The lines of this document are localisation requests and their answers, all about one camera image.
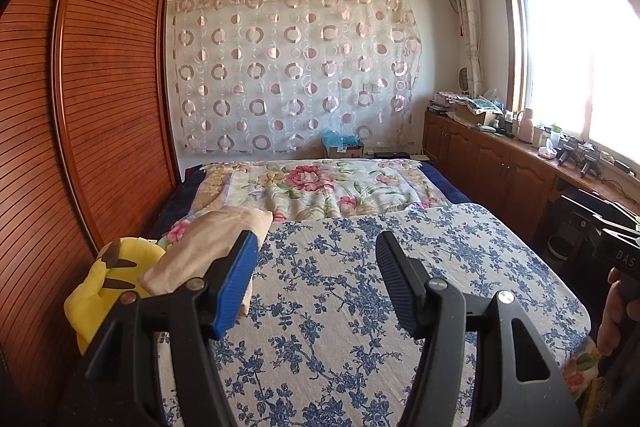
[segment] yellow plush toy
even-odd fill
[[[84,282],[65,301],[66,319],[76,330],[80,353],[84,355],[121,293],[133,290],[148,297],[138,277],[163,254],[158,245],[136,237],[117,239],[100,250]]]

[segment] hand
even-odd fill
[[[640,299],[630,302],[625,310],[625,304],[620,296],[620,270],[613,268],[607,280],[611,288],[604,305],[602,324],[598,330],[598,350],[605,357],[608,357],[620,343],[618,325],[625,318],[625,314],[635,321],[640,321]]]

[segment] floral blanket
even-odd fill
[[[188,224],[227,204],[269,210],[274,221],[369,216],[448,205],[415,160],[284,160],[212,163],[188,216],[159,244],[178,241]]]
[[[211,353],[238,425],[390,427],[400,420],[421,343],[399,328],[374,257],[391,230],[434,277],[463,292],[513,292],[559,364],[590,329],[586,309],[554,272],[489,211],[472,203],[320,221],[273,223],[258,256],[249,316]],[[466,423],[476,338],[454,425]],[[182,424],[159,341],[166,421]]]

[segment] bottle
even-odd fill
[[[518,140],[525,143],[533,142],[533,110],[526,108],[524,110],[524,118],[518,127]]]
[[[513,133],[513,136],[515,136],[516,138],[518,137],[518,130],[520,127],[520,120],[518,120],[518,117],[520,116],[521,111],[516,111],[513,113],[513,124],[511,125],[511,132]]]
[[[562,133],[562,127],[559,125],[553,124],[551,126],[551,145],[554,146],[554,149],[557,149],[560,145],[560,134]]]
[[[533,147],[540,148],[546,143],[546,140],[543,139],[544,134],[544,127],[537,125],[533,128]]]

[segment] blue floral bedspread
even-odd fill
[[[515,293],[559,365],[585,340],[586,309],[479,205],[274,223],[260,251],[249,316],[211,346],[238,425],[398,423],[422,346],[400,330],[375,261],[384,230],[431,276],[463,292]],[[466,423],[473,393],[475,336],[466,341],[455,425]],[[167,423],[182,425],[169,343],[163,334],[163,402]]]

